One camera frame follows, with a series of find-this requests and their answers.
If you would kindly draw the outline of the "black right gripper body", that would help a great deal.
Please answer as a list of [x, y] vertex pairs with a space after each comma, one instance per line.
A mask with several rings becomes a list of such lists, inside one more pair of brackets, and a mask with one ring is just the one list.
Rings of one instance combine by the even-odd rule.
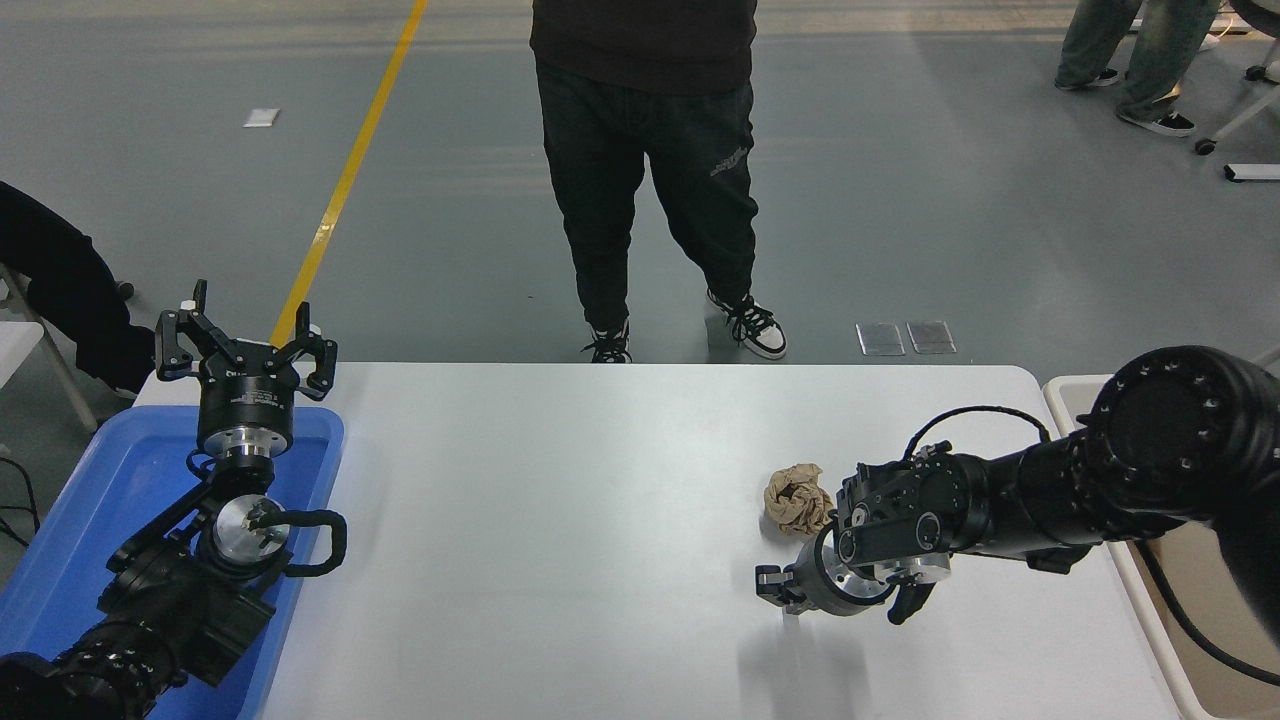
[[893, 593], [888, 584], [861, 578], [842, 565], [831, 534], [831, 528], [822, 528], [805, 542], [796, 559], [796, 615], [822, 611], [850, 618], [883, 603]]

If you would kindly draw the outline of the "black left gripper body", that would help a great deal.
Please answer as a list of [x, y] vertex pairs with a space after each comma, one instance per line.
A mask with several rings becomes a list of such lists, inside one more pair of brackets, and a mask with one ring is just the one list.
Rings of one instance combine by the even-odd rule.
[[200, 361], [200, 436], [236, 427], [265, 427], [279, 436], [293, 433], [298, 375], [293, 370], [266, 368], [274, 354], [270, 345], [239, 345], [232, 356], [243, 357], [242, 368], [220, 354]]

